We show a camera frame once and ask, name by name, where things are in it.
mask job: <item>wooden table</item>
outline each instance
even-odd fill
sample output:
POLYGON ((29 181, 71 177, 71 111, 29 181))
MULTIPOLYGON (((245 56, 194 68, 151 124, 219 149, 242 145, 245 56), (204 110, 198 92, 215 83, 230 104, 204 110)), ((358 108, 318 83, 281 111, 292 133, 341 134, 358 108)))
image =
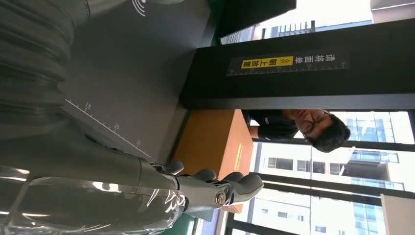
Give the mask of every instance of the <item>wooden table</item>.
MULTIPOLYGON (((249 173, 253 147, 240 110, 196 110, 190 114, 174 159, 184 164, 182 174, 210 168, 221 180, 234 171, 249 173)), ((242 205, 224 210, 241 213, 242 205)))

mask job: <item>gray panel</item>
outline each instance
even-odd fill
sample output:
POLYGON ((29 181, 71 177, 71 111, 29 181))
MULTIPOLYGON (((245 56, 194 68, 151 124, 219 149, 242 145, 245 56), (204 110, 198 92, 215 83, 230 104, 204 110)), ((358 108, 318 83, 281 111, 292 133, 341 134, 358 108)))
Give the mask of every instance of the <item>gray panel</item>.
POLYGON ((68 113, 116 147, 156 161, 209 7, 140 4, 144 13, 129 1, 77 29, 61 89, 68 113))

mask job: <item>yellow tape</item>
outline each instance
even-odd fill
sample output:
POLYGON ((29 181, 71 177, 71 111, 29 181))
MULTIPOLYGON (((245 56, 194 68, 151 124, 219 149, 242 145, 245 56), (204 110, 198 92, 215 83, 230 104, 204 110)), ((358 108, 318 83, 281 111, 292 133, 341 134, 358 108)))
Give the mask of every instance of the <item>yellow tape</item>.
POLYGON ((294 56, 272 57, 242 61, 242 69, 256 69, 277 66, 291 66, 294 62, 294 56))
POLYGON ((243 146, 240 143, 239 144, 239 147, 238 147, 238 153, 236 154, 236 161, 235 161, 235 167, 234 167, 235 170, 238 170, 239 169, 239 164, 241 162, 241 156, 242 156, 242 147, 243 146))

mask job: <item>plastic wrap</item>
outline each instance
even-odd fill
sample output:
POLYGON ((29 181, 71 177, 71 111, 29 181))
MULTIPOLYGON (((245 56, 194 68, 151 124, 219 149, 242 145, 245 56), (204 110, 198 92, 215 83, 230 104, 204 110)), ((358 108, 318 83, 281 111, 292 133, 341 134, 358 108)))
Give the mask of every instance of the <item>plastic wrap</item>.
MULTIPOLYGON (((0 176, 1 186, 10 181, 0 176)), ((17 193, 1 188, 1 198, 13 200, 2 203, 0 234, 156 235, 172 227, 185 206, 177 190, 55 177, 19 185, 17 193)))

